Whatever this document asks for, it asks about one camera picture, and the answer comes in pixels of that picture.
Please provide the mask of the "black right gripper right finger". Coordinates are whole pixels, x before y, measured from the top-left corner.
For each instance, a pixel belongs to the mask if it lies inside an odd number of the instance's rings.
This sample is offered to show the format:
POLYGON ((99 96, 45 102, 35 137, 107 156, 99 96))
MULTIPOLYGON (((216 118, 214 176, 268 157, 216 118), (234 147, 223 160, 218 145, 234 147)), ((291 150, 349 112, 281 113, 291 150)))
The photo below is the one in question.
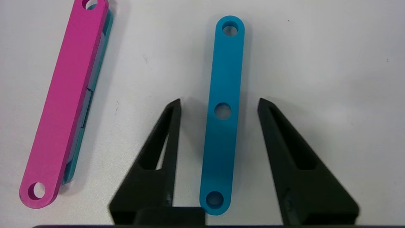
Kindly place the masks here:
POLYGON ((258 116, 283 224, 355 224, 358 204, 282 111, 260 98, 258 116))

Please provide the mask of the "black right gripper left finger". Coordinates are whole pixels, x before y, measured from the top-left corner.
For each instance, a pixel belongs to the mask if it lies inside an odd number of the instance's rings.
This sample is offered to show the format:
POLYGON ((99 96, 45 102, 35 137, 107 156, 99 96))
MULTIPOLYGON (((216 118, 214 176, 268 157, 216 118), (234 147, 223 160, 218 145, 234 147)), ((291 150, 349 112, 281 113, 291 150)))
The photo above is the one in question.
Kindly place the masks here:
POLYGON ((115 225, 205 226, 201 207, 173 207, 181 101, 158 118, 132 167, 110 202, 115 225))

